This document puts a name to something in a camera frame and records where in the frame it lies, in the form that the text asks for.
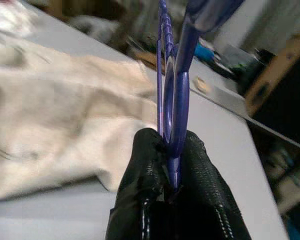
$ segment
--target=blue plastic handle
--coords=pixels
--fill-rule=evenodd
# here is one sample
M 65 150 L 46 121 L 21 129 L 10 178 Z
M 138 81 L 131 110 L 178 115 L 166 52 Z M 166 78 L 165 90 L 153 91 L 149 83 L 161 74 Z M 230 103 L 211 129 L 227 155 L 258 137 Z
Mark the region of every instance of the blue plastic handle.
M 190 0 L 180 43 L 174 45 L 165 0 L 159 0 L 157 41 L 157 128 L 168 152 L 168 173 L 175 190 L 181 181 L 180 156 L 184 147 L 189 112 L 189 68 L 201 33 L 214 31 L 244 0 Z M 162 101 L 161 38 L 164 43 L 165 84 Z

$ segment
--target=beige fabric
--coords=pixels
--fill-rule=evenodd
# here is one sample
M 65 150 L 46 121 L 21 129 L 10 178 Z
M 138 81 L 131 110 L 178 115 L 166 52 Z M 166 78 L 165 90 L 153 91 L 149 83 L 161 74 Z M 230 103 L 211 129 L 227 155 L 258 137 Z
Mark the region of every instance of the beige fabric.
M 155 128 L 144 66 L 6 44 L 18 64 L 0 66 L 0 199 L 90 176 L 116 191 L 134 134 Z

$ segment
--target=white table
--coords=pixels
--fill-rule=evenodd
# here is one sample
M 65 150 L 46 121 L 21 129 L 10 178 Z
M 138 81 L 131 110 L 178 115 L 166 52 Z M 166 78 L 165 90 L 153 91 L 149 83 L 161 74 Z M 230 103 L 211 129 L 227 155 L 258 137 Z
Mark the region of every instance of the white table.
M 113 61 L 127 56 L 38 11 L 43 29 L 28 39 L 72 55 L 96 55 Z M 221 78 L 195 63 L 190 75 Z M 156 74 L 147 70 L 151 79 Z M 246 122 L 190 93 L 188 129 L 204 142 L 208 155 L 230 186 L 253 240 L 287 240 Z M 0 240 L 102 240 L 115 193 L 91 181 L 0 201 Z

